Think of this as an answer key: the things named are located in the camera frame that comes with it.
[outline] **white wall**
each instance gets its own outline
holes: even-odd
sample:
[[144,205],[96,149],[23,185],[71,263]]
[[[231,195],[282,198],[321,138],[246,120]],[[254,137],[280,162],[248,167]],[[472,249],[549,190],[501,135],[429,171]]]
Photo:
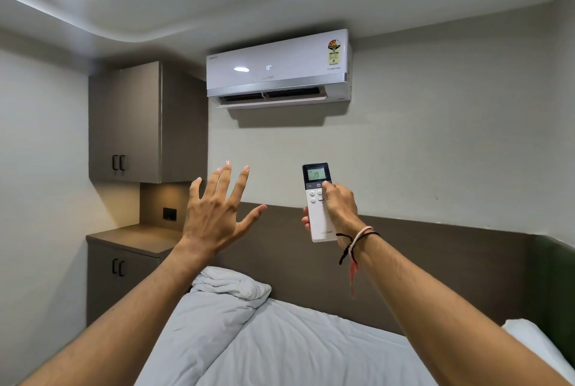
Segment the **white wall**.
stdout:
[[364,214],[545,232],[549,17],[541,6],[356,42],[347,112],[212,105],[209,167],[250,164],[244,200],[303,207],[301,165],[327,161]]
[[575,0],[554,5],[554,104],[558,113],[557,143],[552,164],[554,216],[550,234],[575,245]]
[[[34,56],[53,56],[42,53],[46,48],[39,43],[26,46]],[[20,381],[83,329],[84,237],[137,223],[139,185],[93,186],[88,179],[86,75],[0,50],[0,82],[4,386]]]

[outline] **cabinet door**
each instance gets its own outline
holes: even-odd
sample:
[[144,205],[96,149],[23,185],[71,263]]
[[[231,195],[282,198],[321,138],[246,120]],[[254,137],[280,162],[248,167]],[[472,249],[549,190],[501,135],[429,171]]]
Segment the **cabinet door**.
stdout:
[[160,264],[157,257],[122,251],[119,262],[119,292],[123,297],[148,277]]
[[159,182],[159,76],[159,63],[90,76],[90,179]]
[[88,244],[86,323],[89,326],[123,297],[118,267],[121,250]]

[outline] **person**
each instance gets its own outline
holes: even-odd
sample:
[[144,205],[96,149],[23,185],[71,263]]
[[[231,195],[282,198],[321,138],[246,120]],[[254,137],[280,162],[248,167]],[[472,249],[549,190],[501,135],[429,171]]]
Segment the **person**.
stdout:
[[[236,222],[249,167],[241,171],[226,199],[231,169],[229,161],[218,168],[202,198],[201,179],[191,183],[182,239],[173,251],[23,386],[126,386],[136,381],[190,282],[217,252],[245,235],[266,209],[257,206]],[[338,232],[354,237],[365,228],[349,189],[324,182],[323,190]],[[309,217],[302,222],[309,230]],[[345,248],[349,239],[340,237],[338,243]],[[553,368],[380,236],[370,234],[359,241],[354,256],[440,385],[568,385]]]

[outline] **white duvet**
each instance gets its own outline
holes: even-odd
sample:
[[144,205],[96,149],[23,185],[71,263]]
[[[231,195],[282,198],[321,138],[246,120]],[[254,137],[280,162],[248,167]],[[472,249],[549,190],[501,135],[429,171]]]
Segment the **white duvet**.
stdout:
[[269,299],[197,386],[436,385],[407,339]]
[[194,385],[270,291],[244,274],[205,268],[170,316],[136,385]]

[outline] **white remote control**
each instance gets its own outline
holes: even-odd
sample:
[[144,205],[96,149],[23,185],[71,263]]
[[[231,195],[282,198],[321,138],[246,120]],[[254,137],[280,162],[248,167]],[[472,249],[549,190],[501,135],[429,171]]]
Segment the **white remote control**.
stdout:
[[338,237],[336,236],[335,227],[329,219],[327,208],[324,207],[323,190],[321,189],[322,182],[326,180],[331,182],[329,167],[324,162],[322,164],[304,165],[303,170],[312,241],[337,241]]

